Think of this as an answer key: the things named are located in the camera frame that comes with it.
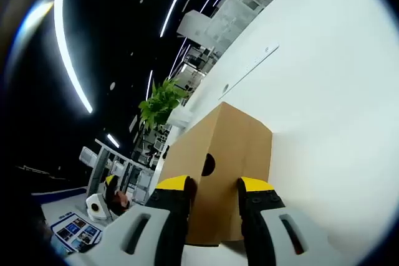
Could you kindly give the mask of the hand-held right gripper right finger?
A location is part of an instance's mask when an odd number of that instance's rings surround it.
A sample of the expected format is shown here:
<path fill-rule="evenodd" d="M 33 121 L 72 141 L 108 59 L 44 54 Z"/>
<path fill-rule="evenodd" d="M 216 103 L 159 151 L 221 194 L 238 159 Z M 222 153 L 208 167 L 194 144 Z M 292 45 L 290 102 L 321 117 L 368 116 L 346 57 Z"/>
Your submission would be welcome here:
<path fill-rule="evenodd" d="M 330 265 L 327 234 L 308 216 L 286 207 L 260 179 L 237 181 L 241 232 L 249 265 Z"/>

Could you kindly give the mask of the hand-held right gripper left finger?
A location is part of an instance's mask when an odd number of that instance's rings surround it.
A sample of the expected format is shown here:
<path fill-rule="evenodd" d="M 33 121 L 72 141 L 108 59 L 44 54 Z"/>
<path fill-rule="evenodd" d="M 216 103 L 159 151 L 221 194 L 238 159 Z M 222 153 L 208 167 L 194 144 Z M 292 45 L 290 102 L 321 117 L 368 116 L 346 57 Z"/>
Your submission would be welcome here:
<path fill-rule="evenodd" d="M 144 206 L 136 205 L 111 223 L 110 240 L 120 239 L 119 265 L 180 265 L 196 183 L 188 175 L 160 181 Z"/>

